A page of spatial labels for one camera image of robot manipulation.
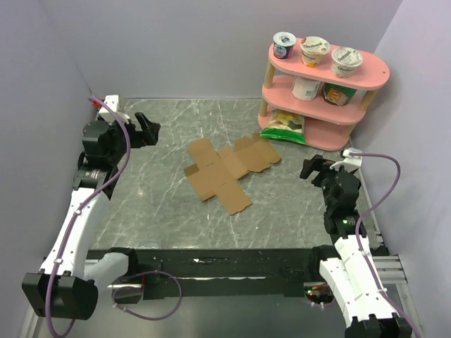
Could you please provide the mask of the green snack bag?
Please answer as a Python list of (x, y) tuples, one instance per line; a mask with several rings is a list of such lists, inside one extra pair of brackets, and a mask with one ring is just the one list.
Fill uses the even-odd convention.
[(260, 137), (306, 144), (304, 136), (305, 119), (303, 115), (274, 109)]

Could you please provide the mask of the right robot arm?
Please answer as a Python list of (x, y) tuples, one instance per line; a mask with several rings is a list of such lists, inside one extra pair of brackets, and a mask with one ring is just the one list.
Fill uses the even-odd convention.
[(367, 155), (348, 148), (341, 161), (315, 155), (303, 162), (300, 178), (316, 177), (326, 211), (324, 225), (332, 245), (311, 250), (309, 275), (324, 280), (345, 319), (346, 337), (420, 337), (412, 319), (387, 295), (376, 270), (363, 226), (368, 211), (356, 210), (362, 185), (355, 173)]

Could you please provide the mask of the pink three-tier shelf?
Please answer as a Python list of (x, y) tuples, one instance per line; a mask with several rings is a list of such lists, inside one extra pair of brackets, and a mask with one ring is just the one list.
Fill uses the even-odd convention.
[[(324, 151), (342, 149), (356, 124), (364, 118), (376, 93), (390, 77), (389, 67), (381, 58), (367, 51), (361, 54), (363, 64), (349, 77), (338, 78), (330, 69), (330, 54), (324, 56), (319, 66), (311, 68), (301, 61), (299, 42), (286, 60), (276, 58), (271, 46), (261, 89), (260, 128), (267, 126), (275, 109), (296, 113), (305, 117), (304, 138), (307, 146)], [(292, 94), (296, 76), (348, 87), (357, 90), (357, 93), (344, 106), (328, 104), (320, 94), (311, 101), (302, 101)]]

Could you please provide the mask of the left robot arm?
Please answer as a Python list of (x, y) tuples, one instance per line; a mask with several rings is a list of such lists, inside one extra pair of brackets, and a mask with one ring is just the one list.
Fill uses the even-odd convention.
[(94, 231), (104, 217), (117, 184), (118, 164), (126, 155), (126, 145), (139, 149), (154, 146), (160, 124), (136, 113), (139, 127), (128, 121), (98, 119), (83, 128), (83, 152), (73, 180), (70, 205), (58, 238), (35, 273), (26, 273), (22, 289), (39, 317), (89, 319), (99, 294), (112, 282), (135, 281), (140, 273), (134, 249), (111, 248), (97, 263), (86, 267), (85, 260)]

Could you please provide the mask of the green package middle shelf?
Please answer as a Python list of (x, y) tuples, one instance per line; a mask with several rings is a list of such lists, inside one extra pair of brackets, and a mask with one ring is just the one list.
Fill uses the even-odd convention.
[(356, 89), (325, 82), (322, 87), (323, 99), (334, 106), (347, 105), (357, 93)]

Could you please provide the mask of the white cup middle shelf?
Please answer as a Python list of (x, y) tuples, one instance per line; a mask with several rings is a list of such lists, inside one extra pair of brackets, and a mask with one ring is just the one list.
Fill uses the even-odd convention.
[(321, 85), (321, 81), (296, 76), (293, 80), (292, 95), (301, 101), (312, 101)]

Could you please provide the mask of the aluminium frame rail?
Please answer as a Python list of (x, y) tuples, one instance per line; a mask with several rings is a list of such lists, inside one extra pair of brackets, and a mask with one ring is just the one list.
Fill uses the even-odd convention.
[(380, 231), (368, 229), (367, 236), (378, 275), (384, 285), (407, 284), (400, 257), (389, 251)]

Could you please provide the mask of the brown cardboard box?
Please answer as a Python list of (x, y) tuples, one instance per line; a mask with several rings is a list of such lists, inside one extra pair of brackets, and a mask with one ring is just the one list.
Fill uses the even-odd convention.
[(254, 133), (241, 137), (234, 146), (213, 148), (206, 137), (187, 145), (194, 163), (184, 169), (201, 201), (217, 197), (229, 215), (234, 215), (252, 204), (238, 180), (248, 173), (260, 173), (281, 161), (272, 144)]

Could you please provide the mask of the blue white yogurt cup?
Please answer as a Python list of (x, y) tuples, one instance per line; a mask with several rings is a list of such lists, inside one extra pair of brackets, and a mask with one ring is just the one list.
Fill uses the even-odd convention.
[(273, 36), (273, 55), (280, 60), (288, 59), (296, 41), (297, 38), (292, 33), (275, 33)]

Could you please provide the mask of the white Chobani yogurt cup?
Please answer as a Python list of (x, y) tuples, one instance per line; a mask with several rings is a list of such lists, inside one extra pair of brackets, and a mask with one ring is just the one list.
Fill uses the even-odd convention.
[(339, 78), (349, 77), (364, 61), (360, 51), (350, 47), (338, 47), (331, 54), (330, 69)]

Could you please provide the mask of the orange Chobani yogurt cup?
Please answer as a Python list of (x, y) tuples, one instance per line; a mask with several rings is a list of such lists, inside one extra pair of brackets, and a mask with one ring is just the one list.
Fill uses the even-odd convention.
[(300, 42), (301, 60), (308, 67), (317, 67), (330, 51), (330, 44), (322, 37), (305, 37)]

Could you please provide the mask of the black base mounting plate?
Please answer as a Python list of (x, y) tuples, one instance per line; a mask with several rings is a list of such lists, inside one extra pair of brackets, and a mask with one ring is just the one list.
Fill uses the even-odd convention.
[(141, 287), (145, 300), (193, 296), (303, 297), (323, 284), (313, 249), (139, 249), (140, 276), (112, 287)]

